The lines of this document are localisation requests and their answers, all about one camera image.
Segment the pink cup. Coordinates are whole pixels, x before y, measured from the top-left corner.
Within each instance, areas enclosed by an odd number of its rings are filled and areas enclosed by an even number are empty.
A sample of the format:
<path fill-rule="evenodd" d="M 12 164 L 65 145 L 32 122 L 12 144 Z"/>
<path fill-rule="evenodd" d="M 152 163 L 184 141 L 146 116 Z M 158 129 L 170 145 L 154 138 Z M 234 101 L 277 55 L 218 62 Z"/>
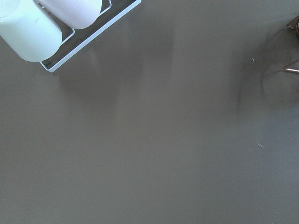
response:
<path fill-rule="evenodd" d="M 101 0 L 39 0 L 38 3 L 73 29 L 92 25 L 102 8 Z"/>

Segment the white cup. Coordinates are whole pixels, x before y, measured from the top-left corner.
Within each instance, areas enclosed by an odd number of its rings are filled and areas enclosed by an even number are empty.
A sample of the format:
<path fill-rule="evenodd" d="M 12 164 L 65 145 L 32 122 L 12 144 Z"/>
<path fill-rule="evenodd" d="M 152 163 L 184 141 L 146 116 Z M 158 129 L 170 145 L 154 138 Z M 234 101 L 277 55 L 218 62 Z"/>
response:
<path fill-rule="evenodd" d="M 50 58 L 62 43 L 60 27 L 34 0 L 0 2 L 0 36 L 29 62 Z"/>

